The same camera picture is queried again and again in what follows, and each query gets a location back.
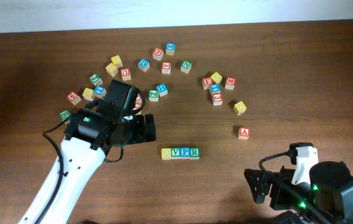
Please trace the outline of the blue D block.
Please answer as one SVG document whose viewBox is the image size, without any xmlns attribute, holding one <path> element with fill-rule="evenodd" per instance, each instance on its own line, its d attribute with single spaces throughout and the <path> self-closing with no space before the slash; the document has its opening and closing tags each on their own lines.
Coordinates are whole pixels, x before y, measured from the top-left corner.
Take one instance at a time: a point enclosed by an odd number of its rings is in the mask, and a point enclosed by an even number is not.
<svg viewBox="0 0 353 224">
<path fill-rule="evenodd" d="M 138 68 L 143 72 L 146 72 L 150 68 L 150 62 L 147 59 L 142 58 L 138 62 Z"/>
</svg>

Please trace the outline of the blue H block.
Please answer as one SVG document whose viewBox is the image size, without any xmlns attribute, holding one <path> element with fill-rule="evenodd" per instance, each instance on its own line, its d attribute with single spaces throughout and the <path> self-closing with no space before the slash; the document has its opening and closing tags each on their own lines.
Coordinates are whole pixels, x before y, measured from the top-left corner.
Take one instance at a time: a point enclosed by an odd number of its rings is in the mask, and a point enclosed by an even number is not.
<svg viewBox="0 0 353 224">
<path fill-rule="evenodd" d="M 164 83 L 157 85 L 156 89 L 158 91 L 159 97 L 163 97 L 168 94 L 168 88 Z"/>
</svg>

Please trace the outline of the red E block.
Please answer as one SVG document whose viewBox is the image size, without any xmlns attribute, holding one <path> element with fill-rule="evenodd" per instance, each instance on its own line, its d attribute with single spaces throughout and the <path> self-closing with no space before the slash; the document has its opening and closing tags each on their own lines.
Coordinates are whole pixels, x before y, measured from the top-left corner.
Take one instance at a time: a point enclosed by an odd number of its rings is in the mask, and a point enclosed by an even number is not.
<svg viewBox="0 0 353 224">
<path fill-rule="evenodd" d="M 204 90 L 207 90 L 212 84 L 213 84 L 213 81 L 210 77 L 204 77 L 202 79 L 202 86 Z"/>
</svg>

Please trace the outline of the yellow block beside T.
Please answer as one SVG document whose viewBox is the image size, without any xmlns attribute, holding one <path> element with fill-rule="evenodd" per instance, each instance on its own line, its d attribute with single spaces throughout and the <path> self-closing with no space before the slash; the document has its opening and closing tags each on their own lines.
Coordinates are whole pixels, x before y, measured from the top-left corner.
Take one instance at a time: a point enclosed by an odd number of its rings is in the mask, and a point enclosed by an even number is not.
<svg viewBox="0 0 353 224">
<path fill-rule="evenodd" d="M 88 101 L 93 101 L 95 99 L 94 91 L 90 88 L 85 88 L 83 90 L 82 96 Z"/>
</svg>

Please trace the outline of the red U block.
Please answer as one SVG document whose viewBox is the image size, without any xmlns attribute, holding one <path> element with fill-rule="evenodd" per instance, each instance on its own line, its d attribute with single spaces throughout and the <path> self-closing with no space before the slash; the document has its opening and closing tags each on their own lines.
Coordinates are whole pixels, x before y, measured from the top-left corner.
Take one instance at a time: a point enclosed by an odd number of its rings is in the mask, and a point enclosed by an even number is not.
<svg viewBox="0 0 353 224">
<path fill-rule="evenodd" d="M 120 70 L 121 78 L 123 81 L 131 80 L 131 71 L 128 68 L 123 68 Z"/>
</svg>

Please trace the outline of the red I block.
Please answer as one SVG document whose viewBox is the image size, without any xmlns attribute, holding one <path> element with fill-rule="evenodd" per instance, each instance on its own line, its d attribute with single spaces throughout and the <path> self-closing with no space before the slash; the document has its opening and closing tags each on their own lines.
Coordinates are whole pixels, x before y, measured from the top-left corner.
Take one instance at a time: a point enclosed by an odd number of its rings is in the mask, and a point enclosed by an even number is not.
<svg viewBox="0 0 353 224">
<path fill-rule="evenodd" d="M 141 110 L 140 110 L 141 108 L 142 108 L 142 105 L 137 103 L 133 108 L 133 112 L 135 112 L 136 115 L 139 115 L 141 114 Z"/>
</svg>

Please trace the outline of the green V block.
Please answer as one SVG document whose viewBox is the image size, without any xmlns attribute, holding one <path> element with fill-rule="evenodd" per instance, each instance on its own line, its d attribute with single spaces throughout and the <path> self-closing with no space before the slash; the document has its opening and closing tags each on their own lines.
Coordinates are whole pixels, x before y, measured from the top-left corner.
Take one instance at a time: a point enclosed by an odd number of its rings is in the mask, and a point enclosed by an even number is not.
<svg viewBox="0 0 353 224">
<path fill-rule="evenodd" d="M 180 159 L 181 158 L 181 150 L 179 147 L 171 148 L 172 159 Z"/>
</svg>

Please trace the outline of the yellow block upper left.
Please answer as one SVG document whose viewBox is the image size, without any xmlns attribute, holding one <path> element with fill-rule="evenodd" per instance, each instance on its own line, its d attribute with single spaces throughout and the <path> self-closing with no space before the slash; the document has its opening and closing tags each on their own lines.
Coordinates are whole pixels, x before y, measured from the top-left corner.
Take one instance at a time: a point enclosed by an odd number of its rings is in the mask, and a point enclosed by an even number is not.
<svg viewBox="0 0 353 224">
<path fill-rule="evenodd" d="M 117 67 L 120 68 L 123 66 L 122 60 L 119 55 L 111 57 L 111 62 Z"/>
</svg>

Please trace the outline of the yellow C block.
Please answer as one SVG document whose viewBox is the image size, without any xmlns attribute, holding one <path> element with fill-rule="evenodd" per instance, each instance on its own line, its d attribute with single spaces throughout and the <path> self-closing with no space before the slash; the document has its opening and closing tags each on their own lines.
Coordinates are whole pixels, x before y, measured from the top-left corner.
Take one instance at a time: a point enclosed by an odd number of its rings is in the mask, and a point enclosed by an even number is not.
<svg viewBox="0 0 353 224">
<path fill-rule="evenodd" d="M 162 157 L 162 160 L 171 160 L 172 159 L 172 149 L 171 148 L 162 148 L 161 157 Z"/>
</svg>

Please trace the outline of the green R block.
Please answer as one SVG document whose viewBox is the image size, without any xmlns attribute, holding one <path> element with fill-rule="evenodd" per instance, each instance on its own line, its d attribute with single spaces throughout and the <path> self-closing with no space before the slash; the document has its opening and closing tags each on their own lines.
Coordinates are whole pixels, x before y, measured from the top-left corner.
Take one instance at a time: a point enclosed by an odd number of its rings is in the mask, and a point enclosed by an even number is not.
<svg viewBox="0 0 353 224">
<path fill-rule="evenodd" d="M 195 160 L 200 158 L 200 149 L 199 148 L 190 148 L 190 159 Z"/>
</svg>

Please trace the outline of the yellow S block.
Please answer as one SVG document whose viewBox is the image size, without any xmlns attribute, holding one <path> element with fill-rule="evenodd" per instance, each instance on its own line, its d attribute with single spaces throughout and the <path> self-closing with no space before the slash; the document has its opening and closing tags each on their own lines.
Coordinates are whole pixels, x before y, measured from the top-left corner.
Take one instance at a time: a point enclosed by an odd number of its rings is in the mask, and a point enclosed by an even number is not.
<svg viewBox="0 0 353 224">
<path fill-rule="evenodd" d="M 246 111 L 246 109 L 247 109 L 247 107 L 243 101 L 239 101 L 233 106 L 233 110 L 236 115 L 240 115 L 240 114 L 244 113 Z"/>
</svg>

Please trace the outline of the blue P block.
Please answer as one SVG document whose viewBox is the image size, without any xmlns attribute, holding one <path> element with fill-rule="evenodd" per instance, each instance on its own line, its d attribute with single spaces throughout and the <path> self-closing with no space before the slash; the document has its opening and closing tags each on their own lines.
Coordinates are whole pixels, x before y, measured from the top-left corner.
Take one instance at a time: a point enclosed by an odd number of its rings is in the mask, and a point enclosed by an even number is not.
<svg viewBox="0 0 353 224">
<path fill-rule="evenodd" d="M 180 158 L 181 159 L 189 159 L 190 158 L 190 148 L 189 147 L 181 147 L 180 148 Z"/>
</svg>

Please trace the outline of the blue T block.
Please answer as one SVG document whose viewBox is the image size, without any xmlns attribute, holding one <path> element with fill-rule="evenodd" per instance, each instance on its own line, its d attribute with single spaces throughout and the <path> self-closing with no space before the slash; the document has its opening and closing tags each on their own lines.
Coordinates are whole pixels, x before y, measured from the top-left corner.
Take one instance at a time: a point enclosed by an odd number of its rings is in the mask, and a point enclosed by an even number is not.
<svg viewBox="0 0 353 224">
<path fill-rule="evenodd" d="M 103 99 L 106 96 L 106 89 L 103 86 L 96 86 L 93 90 L 93 94 L 95 97 Z"/>
</svg>

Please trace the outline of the green N block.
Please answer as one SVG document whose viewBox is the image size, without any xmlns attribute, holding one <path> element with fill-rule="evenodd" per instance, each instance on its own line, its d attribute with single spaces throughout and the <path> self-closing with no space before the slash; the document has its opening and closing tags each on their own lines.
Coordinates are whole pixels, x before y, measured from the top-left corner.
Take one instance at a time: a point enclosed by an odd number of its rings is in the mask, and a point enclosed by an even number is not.
<svg viewBox="0 0 353 224">
<path fill-rule="evenodd" d="M 184 60 L 181 63 L 181 71 L 184 73 L 189 73 L 192 68 L 192 63 L 190 61 Z"/>
</svg>

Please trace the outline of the red A block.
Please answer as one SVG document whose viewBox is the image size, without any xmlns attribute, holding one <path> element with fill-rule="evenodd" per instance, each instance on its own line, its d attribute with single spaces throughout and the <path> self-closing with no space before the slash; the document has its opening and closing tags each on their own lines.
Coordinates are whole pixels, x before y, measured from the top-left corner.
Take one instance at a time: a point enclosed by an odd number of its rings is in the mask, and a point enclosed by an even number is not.
<svg viewBox="0 0 353 224">
<path fill-rule="evenodd" d="M 245 128 L 245 127 L 240 127 L 239 133 L 238 133 L 238 138 L 239 139 L 249 139 L 250 138 L 250 129 Z"/>
</svg>

